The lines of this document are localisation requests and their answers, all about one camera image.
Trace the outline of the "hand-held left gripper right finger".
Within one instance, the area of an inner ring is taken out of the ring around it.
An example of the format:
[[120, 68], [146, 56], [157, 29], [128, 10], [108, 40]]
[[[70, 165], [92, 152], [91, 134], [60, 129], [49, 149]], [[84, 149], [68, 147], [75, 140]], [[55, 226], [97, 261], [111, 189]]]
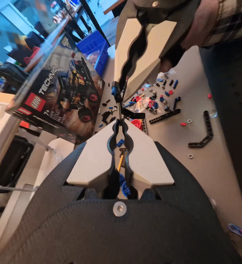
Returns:
[[175, 181], [153, 139], [127, 120], [123, 120], [123, 133], [129, 150], [127, 184], [140, 193], [173, 185]]

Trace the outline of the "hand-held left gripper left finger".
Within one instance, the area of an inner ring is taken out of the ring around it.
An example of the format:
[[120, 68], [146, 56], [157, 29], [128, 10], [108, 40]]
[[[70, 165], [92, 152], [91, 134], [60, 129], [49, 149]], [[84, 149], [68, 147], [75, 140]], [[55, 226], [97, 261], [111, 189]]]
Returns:
[[103, 191], [108, 186], [108, 172], [112, 165], [112, 150], [107, 143], [114, 135], [112, 121], [105, 128], [86, 141], [66, 182], [73, 186], [93, 188], [96, 192]]

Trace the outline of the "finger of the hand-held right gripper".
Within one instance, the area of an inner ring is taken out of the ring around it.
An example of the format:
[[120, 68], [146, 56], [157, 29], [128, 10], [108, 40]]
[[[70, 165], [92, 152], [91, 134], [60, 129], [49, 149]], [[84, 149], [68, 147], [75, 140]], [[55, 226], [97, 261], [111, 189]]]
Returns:
[[165, 48], [177, 23], [163, 21], [152, 25], [147, 34], [147, 44], [143, 55], [136, 61], [136, 67], [128, 79], [124, 101], [134, 95], [145, 83], [154, 84], [161, 65], [161, 53]]
[[114, 81], [122, 83], [132, 68], [134, 51], [132, 45], [142, 31], [142, 25], [137, 18], [127, 19], [115, 51]]

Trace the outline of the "black beam piece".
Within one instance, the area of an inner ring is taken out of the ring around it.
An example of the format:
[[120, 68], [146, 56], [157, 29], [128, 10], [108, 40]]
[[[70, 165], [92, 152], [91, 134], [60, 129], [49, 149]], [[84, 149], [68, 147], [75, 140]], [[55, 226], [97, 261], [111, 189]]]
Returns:
[[119, 83], [117, 81], [112, 82], [112, 87], [115, 86], [118, 89], [118, 92], [116, 96], [114, 96], [114, 99], [116, 101], [117, 105], [117, 121], [113, 125], [113, 131], [117, 134], [119, 131], [119, 126], [122, 126], [122, 117], [126, 116], [131, 119], [145, 119], [145, 114], [144, 113], [134, 113], [126, 108], [123, 107], [123, 101], [122, 101], [122, 96], [119, 88]]

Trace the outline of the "person's right forearm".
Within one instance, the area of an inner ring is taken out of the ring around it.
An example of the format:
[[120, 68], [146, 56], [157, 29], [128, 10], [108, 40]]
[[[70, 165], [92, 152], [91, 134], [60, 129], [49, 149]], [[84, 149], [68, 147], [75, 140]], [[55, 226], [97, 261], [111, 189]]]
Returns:
[[218, 15], [212, 31], [200, 47], [242, 39], [242, 0], [218, 1]]

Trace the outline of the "person's right hand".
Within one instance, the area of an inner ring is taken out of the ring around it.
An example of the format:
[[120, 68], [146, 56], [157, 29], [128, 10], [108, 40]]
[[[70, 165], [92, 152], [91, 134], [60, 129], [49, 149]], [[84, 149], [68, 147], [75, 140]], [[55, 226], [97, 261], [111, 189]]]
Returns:
[[202, 47], [207, 42], [216, 24], [218, 12], [218, 0], [201, 0], [191, 28], [180, 44], [184, 52], [192, 46]]

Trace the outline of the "blue plastic bin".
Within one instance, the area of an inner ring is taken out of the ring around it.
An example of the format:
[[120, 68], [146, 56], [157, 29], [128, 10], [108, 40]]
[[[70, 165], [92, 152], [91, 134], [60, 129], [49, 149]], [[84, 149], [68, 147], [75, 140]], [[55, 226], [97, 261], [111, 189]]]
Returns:
[[108, 59], [108, 48], [109, 45], [105, 38], [100, 34], [98, 30], [92, 32], [80, 42], [76, 44], [77, 48], [83, 54], [91, 54], [95, 51], [99, 51], [99, 55], [94, 65], [94, 69], [97, 73], [102, 76], [107, 59]]

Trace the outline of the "blue toy wheel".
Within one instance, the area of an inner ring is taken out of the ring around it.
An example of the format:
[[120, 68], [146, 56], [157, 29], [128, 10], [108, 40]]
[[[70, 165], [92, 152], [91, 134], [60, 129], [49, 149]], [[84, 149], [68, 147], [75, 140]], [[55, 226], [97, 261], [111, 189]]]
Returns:
[[119, 182], [124, 197], [128, 198], [131, 195], [131, 192], [126, 184], [125, 177], [121, 173], [119, 174]]

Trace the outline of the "black steel column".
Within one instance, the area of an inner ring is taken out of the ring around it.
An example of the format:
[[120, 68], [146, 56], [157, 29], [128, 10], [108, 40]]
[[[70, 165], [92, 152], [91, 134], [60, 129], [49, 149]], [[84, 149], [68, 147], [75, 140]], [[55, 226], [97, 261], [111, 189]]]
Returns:
[[92, 21], [93, 25], [95, 26], [96, 30], [98, 30], [98, 32], [103, 36], [103, 38], [106, 40], [107, 44], [110, 47], [110, 43], [108, 41], [108, 39], [106, 38], [103, 30], [101, 29], [99, 23], [97, 22], [92, 10], [90, 9], [88, 3], [86, 2], [86, 0], [80, 0], [81, 5], [83, 6], [83, 8], [85, 9], [85, 11], [88, 14], [88, 17], [90, 18], [90, 20]]

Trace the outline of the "red toy wheel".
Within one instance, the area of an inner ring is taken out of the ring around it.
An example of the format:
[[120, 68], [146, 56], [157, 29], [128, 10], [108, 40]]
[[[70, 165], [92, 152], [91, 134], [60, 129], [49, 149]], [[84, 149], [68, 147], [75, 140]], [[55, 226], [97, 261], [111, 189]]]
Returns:
[[143, 131], [143, 124], [141, 119], [133, 119], [130, 121], [135, 127], [137, 127], [138, 129], [140, 129], [141, 131]]

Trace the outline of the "long black holed beam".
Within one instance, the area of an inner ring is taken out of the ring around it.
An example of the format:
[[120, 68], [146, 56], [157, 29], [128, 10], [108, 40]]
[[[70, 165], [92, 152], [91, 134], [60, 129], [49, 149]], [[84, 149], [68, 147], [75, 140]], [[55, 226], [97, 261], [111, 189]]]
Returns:
[[156, 118], [154, 118], [152, 120], [149, 120], [149, 124], [156, 124], [158, 122], [164, 121], [164, 120], [166, 120], [166, 119], [168, 119], [170, 117], [173, 117], [175, 115], [178, 115], [180, 113], [181, 113], [181, 109], [173, 110], [171, 112], [168, 112], [166, 114], [163, 114], [161, 116], [158, 116], [158, 117], [156, 117]]

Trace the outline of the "clear bag of small pieces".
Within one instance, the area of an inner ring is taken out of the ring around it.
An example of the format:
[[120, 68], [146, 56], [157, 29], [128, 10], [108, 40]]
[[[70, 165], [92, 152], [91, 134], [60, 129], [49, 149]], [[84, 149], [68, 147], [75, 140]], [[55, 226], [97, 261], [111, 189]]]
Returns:
[[178, 80], [172, 77], [176, 74], [174, 69], [166, 73], [159, 73], [154, 84], [145, 83], [123, 106], [133, 113], [164, 114], [174, 110], [169, 106], [169, 97], [173, 95]]

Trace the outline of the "black bent beam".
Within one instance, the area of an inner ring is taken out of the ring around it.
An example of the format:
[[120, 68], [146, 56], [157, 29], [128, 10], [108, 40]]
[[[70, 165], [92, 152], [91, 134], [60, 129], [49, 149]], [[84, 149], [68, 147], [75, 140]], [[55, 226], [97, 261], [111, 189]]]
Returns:
[[188, 143], [188, 147], [189, 148], [203, 148], [214, 137], [213, 130], [212, 130], [212, 124], [211, 124], [211, 117], [210, 117], [209, 112], [207, 110], [205, 110], [203, 112], [203, 118], [204, 118], [205, 128], [206, 128], [206, 136], [200, 142], [190, 142], [190, 143]]

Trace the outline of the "dark printed toy box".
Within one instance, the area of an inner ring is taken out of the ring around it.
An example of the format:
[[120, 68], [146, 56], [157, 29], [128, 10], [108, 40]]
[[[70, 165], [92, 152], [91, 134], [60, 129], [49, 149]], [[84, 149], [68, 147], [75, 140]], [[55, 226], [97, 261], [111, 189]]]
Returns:
[[70, 143], [93, 136], [105, 81], [64, 33], [38, 62], [6, 113]]

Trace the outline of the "black backpack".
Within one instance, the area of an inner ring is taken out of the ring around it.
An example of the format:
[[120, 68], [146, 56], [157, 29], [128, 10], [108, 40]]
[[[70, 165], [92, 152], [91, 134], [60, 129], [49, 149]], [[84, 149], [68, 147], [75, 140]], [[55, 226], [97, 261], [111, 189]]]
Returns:
[[0, 76], [4, 77], [8, 82], [23, 83], [29, 74], [20, 66], [5, 61], [0, 65]]

